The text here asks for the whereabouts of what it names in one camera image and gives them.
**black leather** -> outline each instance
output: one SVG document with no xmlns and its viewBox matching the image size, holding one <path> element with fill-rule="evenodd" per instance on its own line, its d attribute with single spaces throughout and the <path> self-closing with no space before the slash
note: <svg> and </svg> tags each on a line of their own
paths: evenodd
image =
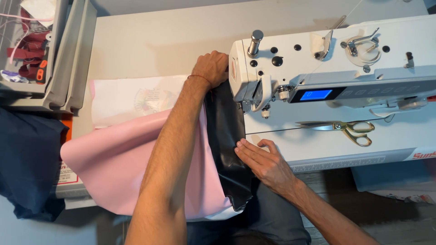
<svg viewBox="0 0 436 245">
<path fill-rule="evenodd" d="M 233 101 L 229 81 L 207 93 L 204 99 L 208 139 L 224 195 L 235 211 L 244 210 L 252 198 L 252 173 L 235 154 L 236 142 L 245 138 L 244 115 Z"/>
</svg>

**scissors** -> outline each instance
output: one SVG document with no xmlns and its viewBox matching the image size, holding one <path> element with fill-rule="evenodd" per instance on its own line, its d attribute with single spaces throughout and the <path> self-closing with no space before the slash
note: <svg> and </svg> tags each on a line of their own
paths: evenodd
<svg viewBox="0 0 436 245">
<path fill-rule="evenodd" d="M 374 125 L 370 122 L 341 122 L 341 121 L 332 121 L 332 122 L 298 122 L 301 125 L 301 128 L 305 129 L 313 129 L 313 130 L 341 130 L 344 132 L 351 140 L 353 140 L 356 144 L 360 146 L 370 146 L 372 140 L 368 138 L 366 134 L 362 134 L 359 136 L 354 136 L 350 133 L 350 131 L 354 133 L 368 133 L 375 129 Z M 354 126 L 360 123 L 366 123 L 369 126 L 369 129 L 354 129 Z M 357 142 L 358 139 L 364 138 L 367 140 L 366 144 L 360 144 Z"/>
</svg>

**gray pants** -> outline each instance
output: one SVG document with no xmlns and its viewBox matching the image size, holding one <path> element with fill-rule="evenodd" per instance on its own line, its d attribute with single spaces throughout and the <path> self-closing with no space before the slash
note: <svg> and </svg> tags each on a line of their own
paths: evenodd
<svg viewBox="0 0 436 245">
<path fill-rule="evenodd" d="M 245 210 L 228 220 L 187 222 L 187 244 L 210 245 L 244 231 L 258 231 L 279 245 L 310 244 L 296 207 L 258 179 L 252 181 L 252 193 Z"/>
</svg>

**navy blue fabric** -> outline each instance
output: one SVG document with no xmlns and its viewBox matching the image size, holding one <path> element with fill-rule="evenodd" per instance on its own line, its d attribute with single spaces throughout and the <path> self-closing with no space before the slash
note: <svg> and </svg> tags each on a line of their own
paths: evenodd
<svg viewBox="0 0 436 245">
<path fill-rule="evenodd" d="M 48 198 L 65 129 L 59 120 L 0 108 L 0 194 L 17 218 L 54 221 L 64 209 L 62 199 Z"/>
<path fill-rule="evenodd" d="M 283 197 L 253 179 L 253 198 L 228 220 L 187 222 L 188 245 L 308 245 L 300 212 Z"/>
</svg>

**hand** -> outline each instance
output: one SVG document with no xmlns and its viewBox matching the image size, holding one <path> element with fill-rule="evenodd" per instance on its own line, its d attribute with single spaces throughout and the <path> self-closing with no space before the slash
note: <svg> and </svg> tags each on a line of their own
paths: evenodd
<svg viewBox="0 0 436 245">
<path fill-rule="evenodd" d="M 236 155 L 251 168 L 262 183 L 275 193 L 284 195 L 298 179 L 273 141 L 263 139 L 257 145 L 267 146 L 269 152 L 241 139 L 236 143 Z"/>
<path fill-rule="evenodd" d="M 192 75 L 200 75 L 211 82 L 211 88 L 218 87 L 228 79 L 228 55 L 218 51 L 201 55 L 192 70 Z"/>
</svg>

